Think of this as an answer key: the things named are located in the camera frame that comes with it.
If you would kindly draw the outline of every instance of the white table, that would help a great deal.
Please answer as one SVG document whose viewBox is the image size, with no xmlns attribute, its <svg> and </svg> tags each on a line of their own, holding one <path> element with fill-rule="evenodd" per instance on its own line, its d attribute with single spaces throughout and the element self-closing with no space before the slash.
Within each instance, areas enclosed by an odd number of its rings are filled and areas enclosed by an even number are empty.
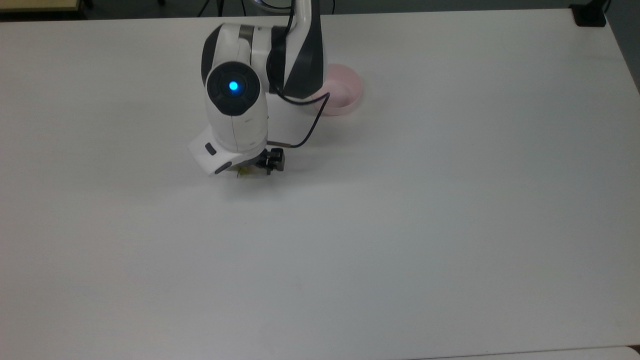
<svg viewBox="0 0 640 360">
<path fill-rule="evenodd" d="M 609 27 L 323 17 L 359 109 L 236 179 L 187 150 L 223 20 L 0 24 L 1 359 L 640 343 L 640 97 Z M 269 106 L 271 140 L 305 134 L 312 110 Z"/>
</svg>

